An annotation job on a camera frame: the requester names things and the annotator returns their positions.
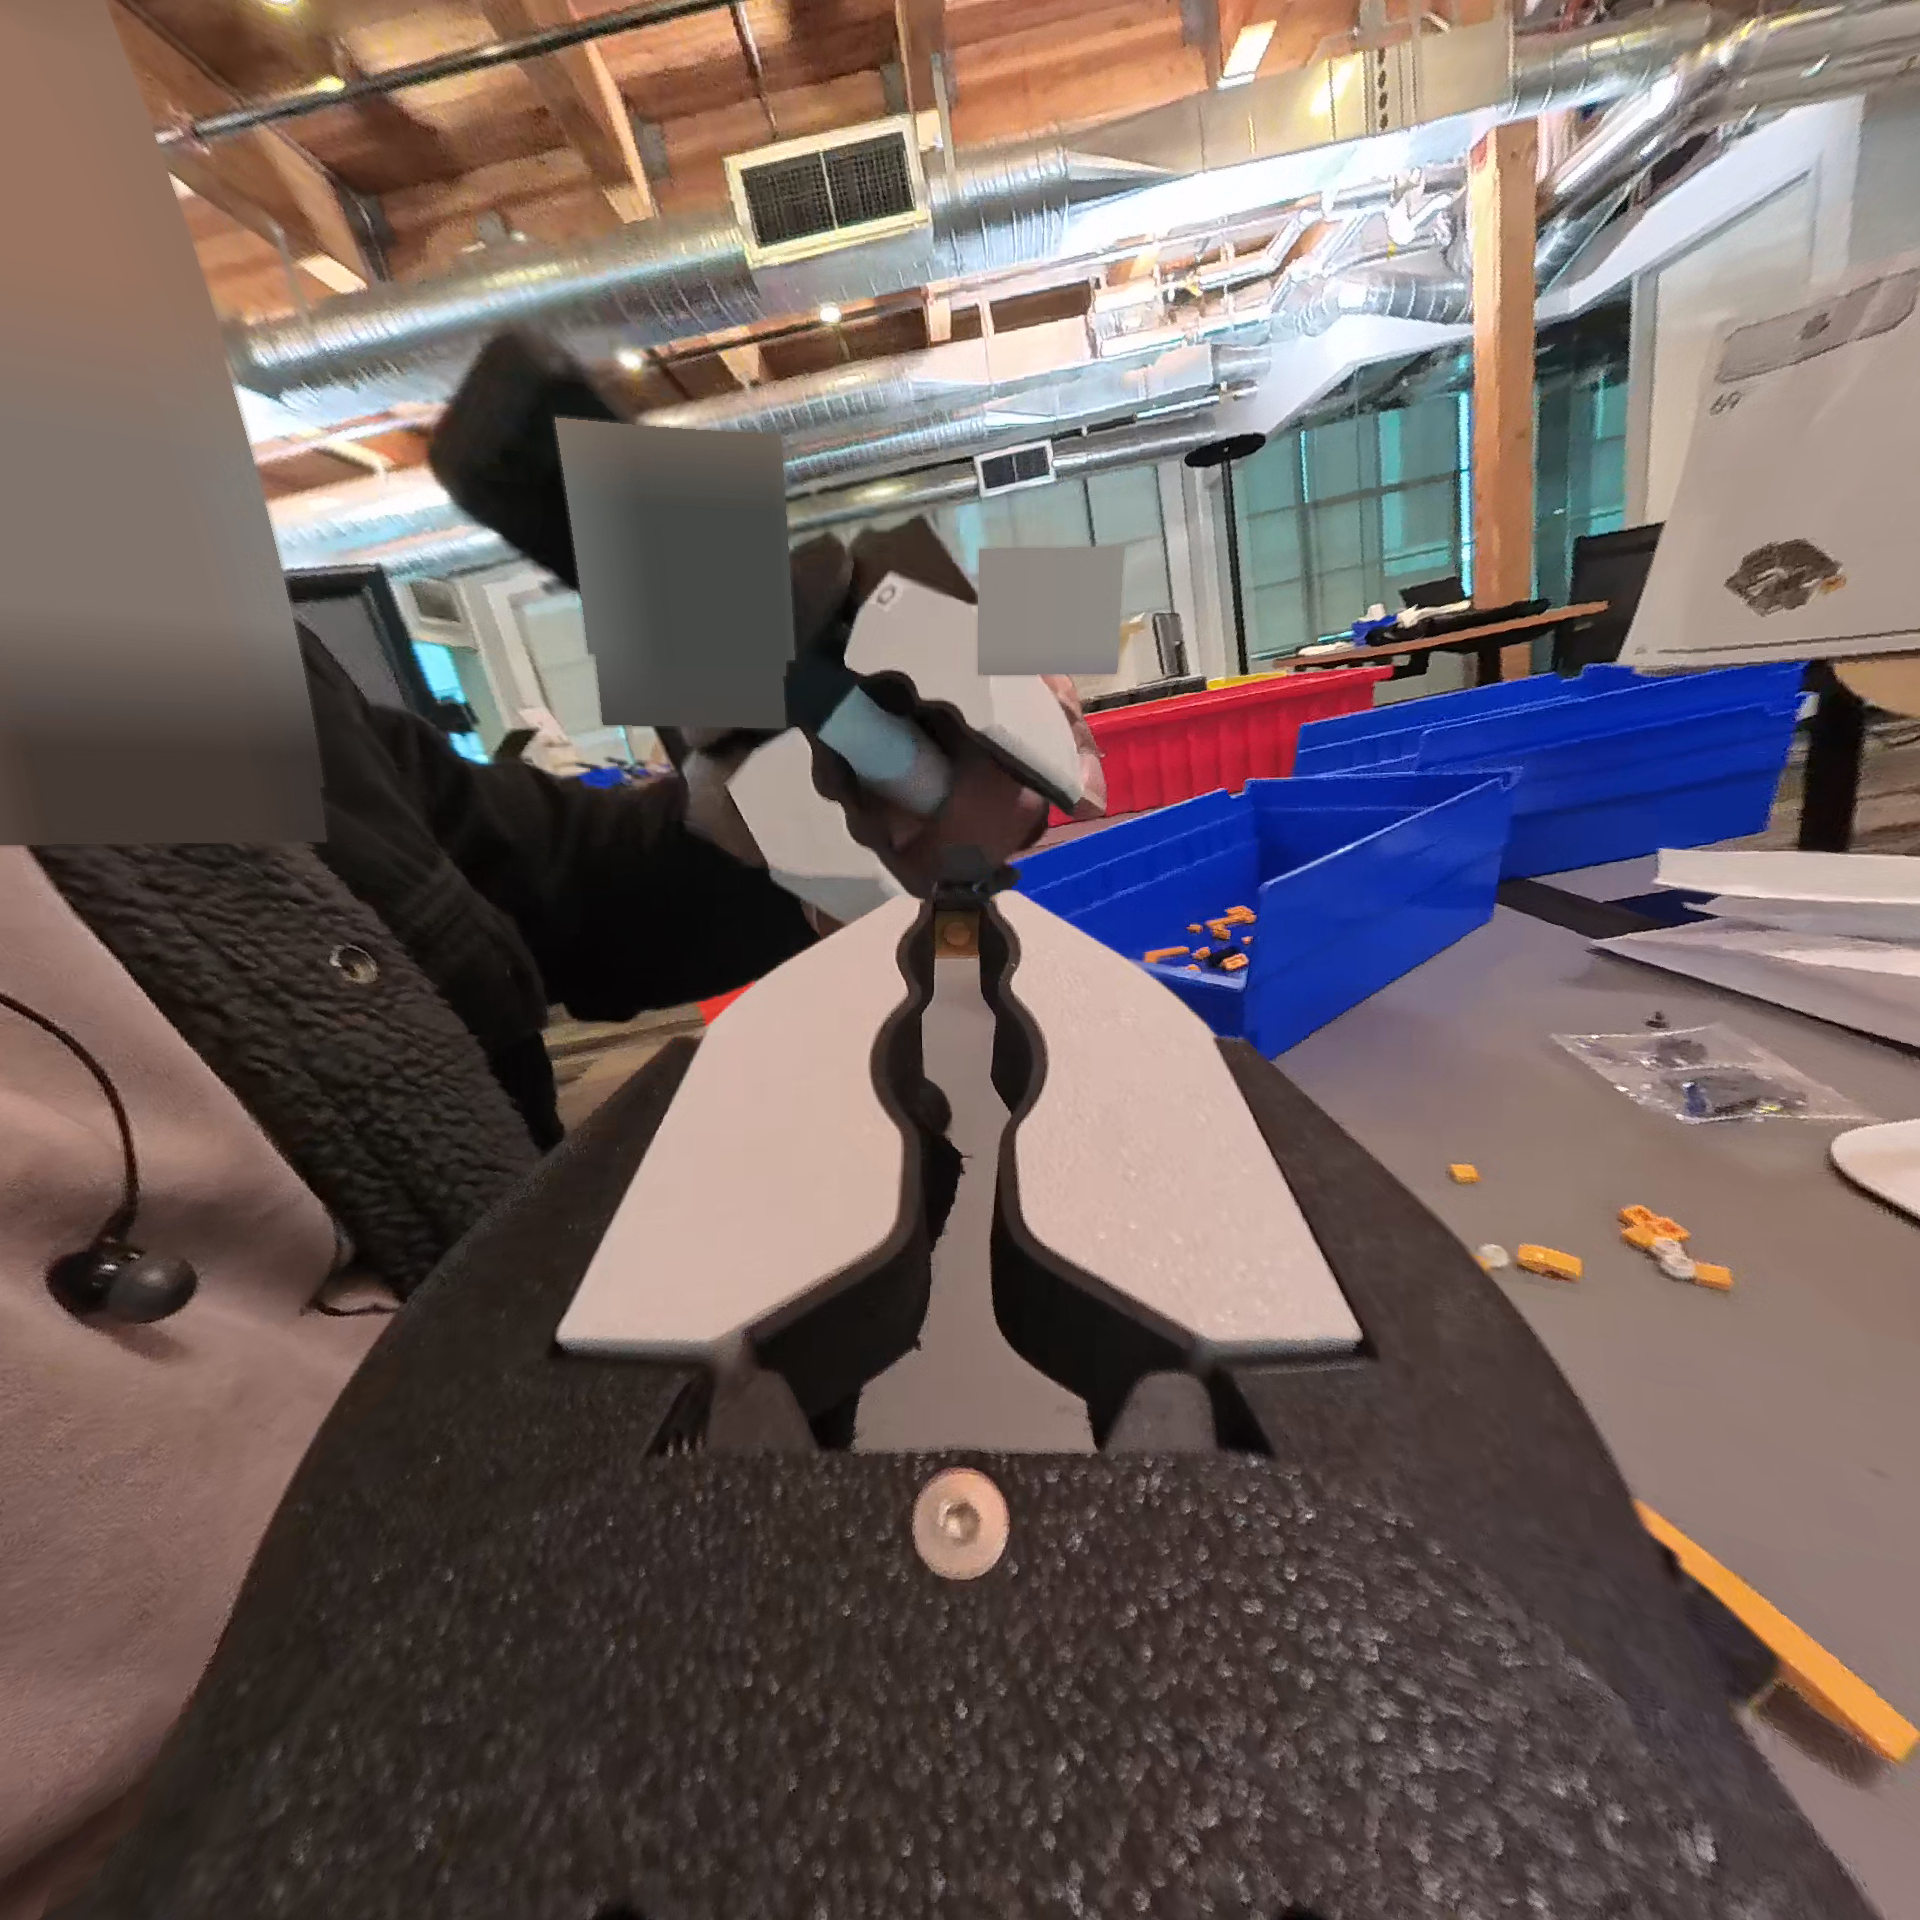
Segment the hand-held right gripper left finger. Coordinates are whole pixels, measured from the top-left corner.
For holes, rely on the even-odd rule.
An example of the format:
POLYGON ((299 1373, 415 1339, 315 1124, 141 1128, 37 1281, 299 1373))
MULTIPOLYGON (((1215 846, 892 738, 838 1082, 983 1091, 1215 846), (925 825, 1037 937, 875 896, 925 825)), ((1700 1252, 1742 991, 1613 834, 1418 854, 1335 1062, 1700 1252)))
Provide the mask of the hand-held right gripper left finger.
POLYGON ((556 1323, 568 1360, 780 1381, 821 1443, 883 1443, 962 1198, 925 1066, 933 904, 896 900, 755 983, 693 1049, 556 1323))

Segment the ceiling air vent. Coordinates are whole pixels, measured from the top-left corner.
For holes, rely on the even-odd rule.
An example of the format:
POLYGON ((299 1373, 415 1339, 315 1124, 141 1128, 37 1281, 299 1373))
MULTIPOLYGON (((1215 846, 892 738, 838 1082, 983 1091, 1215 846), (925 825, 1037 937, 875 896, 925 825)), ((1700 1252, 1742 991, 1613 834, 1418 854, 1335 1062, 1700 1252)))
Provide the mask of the ceiling air vent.
POLYGON ((784 270, 933 224, 921 120, 908 112, 730 153, 726 187, 751 270, 784 270))

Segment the wooden post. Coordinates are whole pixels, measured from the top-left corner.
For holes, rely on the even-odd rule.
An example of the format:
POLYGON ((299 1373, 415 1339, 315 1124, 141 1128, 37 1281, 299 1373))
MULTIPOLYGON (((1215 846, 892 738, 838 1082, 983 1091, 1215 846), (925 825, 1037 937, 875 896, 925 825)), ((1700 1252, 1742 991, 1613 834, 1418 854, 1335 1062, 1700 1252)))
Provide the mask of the wooden post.
POLYGON ((1538 124, 1509 120, 1468 158, 1476 610, 1526 601, 1534 572, 1534 241, 1538 124))

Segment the blue plastic bin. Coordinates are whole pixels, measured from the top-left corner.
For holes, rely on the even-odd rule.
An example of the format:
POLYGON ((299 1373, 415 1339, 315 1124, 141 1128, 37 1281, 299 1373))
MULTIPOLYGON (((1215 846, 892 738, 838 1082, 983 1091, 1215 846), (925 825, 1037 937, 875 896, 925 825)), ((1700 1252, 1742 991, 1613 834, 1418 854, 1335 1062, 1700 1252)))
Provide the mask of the blue plastic bin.
POLYGON ((1277 1057, 1497 908, 1509 788, 1493 771, 1252 780, 1028 854, 1020 892, 1128 958, 1215 1037, 1277 1057), (1244 987, 1140 966, 1248 904, 1244 987))
POLYGON ((1667 722, 1501 722, 1435 730, 1418 771, 1493 771, 1509 788, 1501 879, 1692 850, 1767 825, 1791 746, 1796 705, 1717 709, 1667 722))
POLYGON ((1298 734, 1298 763, 1377 763, 1418 755, 1418 738, 1435 726, 1509 717, 1509 713, 1547 713, 1559 705, 1597 701, 1609 693, 1663 693, 1663 688, 1709 688, 1709 701, 1738 697, 1783 697, 1800 701, 1800 663, 1733 663, 1733 668, 1696 668, 1696 672, 1638 672, 1626 663, 1592 663, 1576 676, 1530 676, 1489 688, 1435 693, 1418 701, 1377 705, 1364 713, 1306 722, 1298 734))

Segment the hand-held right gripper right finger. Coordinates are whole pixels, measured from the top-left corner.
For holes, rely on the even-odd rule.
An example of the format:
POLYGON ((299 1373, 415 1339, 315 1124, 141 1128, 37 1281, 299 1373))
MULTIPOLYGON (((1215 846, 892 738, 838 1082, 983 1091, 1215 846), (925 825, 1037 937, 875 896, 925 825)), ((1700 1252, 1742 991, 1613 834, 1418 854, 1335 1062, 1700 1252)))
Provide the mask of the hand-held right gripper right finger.
POLYGON ((1364 1356, 1360 1319, 1232 1053, 1033 896, 991 900, 991 1306, 1107 1443, 1149 1377, 1244 1427, 1236 1377, 1364 1356))

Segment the red plastic bin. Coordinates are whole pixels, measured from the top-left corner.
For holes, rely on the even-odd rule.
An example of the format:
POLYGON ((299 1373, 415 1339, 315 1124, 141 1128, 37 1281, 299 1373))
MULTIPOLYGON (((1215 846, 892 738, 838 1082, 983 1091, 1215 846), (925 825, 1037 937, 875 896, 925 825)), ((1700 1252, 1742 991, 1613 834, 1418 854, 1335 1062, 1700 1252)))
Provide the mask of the red plastic bin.
POLYGON ((1360 663, 1099 709, 1091 713, 1091 738, 1107 780, 1103 817, 1240 792, 1248 780, 1286 780, 1302 726, 1373 709, 1385 680, 1389 663, 1360 663))

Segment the beige sweatshirt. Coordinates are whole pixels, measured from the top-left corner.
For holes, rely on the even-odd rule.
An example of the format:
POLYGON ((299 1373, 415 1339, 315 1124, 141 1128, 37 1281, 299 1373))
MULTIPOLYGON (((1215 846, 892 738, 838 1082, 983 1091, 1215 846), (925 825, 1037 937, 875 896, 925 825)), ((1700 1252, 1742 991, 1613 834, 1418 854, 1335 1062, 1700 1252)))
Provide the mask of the beige sweatshirt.
POLYGON ((4 850, 4 995, 75 1033, 141 1165, 133 1244, 195 1265, 158 1327, 87 1327, 46 1269, 120 1194, 95 1078, 4 1016, 0 1066, 0 1854, 4 1916, 75 1891, 133 1816, 299 1456, 377 1339, 311 1315, 323 1203, 29 850, 4 850))

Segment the black floor lamp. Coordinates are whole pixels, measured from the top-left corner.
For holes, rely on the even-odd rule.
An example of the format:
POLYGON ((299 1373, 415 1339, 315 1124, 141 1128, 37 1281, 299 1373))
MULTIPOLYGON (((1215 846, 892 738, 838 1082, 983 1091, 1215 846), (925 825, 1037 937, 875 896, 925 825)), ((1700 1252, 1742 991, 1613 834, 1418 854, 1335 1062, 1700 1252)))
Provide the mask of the black floor lamp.
POLYGON ((1186 452, 1186 469, 1211 473, 1219 489, 1219 535, 1227 556, 1227 605, 1232 605, 1232 659, 1236 676, 1252 676, 1248 630, 1244 630, 1244 560, 1240 560, 1240 502, 1236 469, 1265 448, 1265 435, 1223 435, 1186 452))

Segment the scattered small lego pieces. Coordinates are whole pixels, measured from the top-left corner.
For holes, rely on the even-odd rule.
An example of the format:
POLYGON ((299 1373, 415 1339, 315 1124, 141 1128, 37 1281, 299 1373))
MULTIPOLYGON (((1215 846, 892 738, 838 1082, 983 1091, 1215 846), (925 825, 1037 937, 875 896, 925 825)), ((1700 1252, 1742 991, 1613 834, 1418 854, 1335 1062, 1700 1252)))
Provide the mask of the scattered small lego pieces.
POLYGON ((1485 1277, 1580 1286, 1592 1261, 1638 1261, 1684 1290, 1729 1294, 1725 1261, 1713 1261, 1684 1215, 1646 1198, 1642 1182, 1563 1169, 1522 1174, 1489 1161, 1443 1161, 1451 1227, 1485 1277))

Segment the black desk chair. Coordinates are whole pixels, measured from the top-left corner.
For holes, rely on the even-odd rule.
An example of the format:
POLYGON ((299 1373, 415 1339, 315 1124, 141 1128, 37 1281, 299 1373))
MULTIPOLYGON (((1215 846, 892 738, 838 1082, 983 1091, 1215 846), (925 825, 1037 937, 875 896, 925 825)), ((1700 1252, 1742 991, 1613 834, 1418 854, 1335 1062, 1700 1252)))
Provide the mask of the black desk chair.
POLYGON ((1646 523, 1609 535, 1580 535, 1572 543, 1568 605, 1601 601, 1601 614, 1559 626, 1551 643, 1551 668, 1559 676, 1576 676, 1592 663, 1617 663, 1659 552, 1659 535, 1663 523, 1646 523))

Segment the white papers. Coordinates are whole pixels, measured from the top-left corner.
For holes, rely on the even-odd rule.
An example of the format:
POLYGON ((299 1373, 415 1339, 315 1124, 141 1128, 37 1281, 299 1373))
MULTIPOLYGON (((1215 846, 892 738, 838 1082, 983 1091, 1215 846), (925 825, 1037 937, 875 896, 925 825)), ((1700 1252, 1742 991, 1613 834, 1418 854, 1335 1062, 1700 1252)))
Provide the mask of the white papers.
POLYGON ((1820 937, 1920 937, 1920 858, 1854 850, 1663 850, 1655 887, 1721 921, 1820 937))

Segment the person's left hand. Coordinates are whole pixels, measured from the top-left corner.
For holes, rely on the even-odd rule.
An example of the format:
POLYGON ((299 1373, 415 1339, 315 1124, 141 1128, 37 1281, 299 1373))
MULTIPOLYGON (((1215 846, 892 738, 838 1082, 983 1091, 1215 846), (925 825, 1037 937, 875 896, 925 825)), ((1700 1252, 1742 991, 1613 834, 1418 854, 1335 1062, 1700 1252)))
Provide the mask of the person's left hand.
POLYGON ((850 838, 912 896, 937 892, 950 871, 1008 867, 1049 821, 1049 800, 975 742, 945 746, 945 763, 954 784, 933 817, 916 817, 829 767, 850 838))

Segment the long wooden desk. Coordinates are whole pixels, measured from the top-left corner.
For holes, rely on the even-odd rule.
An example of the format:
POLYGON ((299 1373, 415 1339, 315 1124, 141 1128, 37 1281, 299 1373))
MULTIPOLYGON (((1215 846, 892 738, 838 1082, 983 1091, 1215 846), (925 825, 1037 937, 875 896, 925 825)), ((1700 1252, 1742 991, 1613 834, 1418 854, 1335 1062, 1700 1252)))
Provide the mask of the long wooden desk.
POLYGON ((1286 655, 1273 676, 1302 676, 1302 672, 1344 672, 1368 659, 1406 659, 1422 651, 1464 651, 1464 655, 1485 655, 1501 651, 1505 643, 1518 643, 1522 634, 1547 634, 1563 622, 1588 622, 1601 618, 1609 601, 1572 601, 1572 605, 1547 605, 1526 618, 1501 618, 1501 622, 1451 622, 1451 626, 1385 626, 1373 643, 1339 643, 1339 647, 1319 647, 1319 651, 1298 651, 1286 655))

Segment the lego instruction booklet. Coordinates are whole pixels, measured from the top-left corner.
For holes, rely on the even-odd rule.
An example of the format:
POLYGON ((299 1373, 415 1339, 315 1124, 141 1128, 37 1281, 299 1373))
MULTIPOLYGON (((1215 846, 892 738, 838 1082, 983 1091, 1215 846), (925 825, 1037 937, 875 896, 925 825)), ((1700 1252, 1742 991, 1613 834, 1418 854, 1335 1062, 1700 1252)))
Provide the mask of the lego instruction booklet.
POLYGON ((1804 108, 1796 178, 1650 278, 1642 506, 1663 527, 1626 659, 1650 672, 1916 655, 1916 87, 1804 108))

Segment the orange black lego subassembly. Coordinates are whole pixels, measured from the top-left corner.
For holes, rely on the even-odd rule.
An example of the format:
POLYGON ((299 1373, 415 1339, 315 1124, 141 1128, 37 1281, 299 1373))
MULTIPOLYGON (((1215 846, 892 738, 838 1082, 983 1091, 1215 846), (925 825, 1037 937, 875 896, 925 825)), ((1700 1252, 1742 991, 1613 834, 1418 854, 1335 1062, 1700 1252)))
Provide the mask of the orange black lego subassembly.
POLYGON ((1916 1754, 1916 1721, 1646 1501, 1634 1501, 1634 1514, 1679 1580, 1688 1617, 1709 1638, 1733 1700, 1754 1709, 1787 1692, 1879 1762, 1908 1762, 1916 1754))

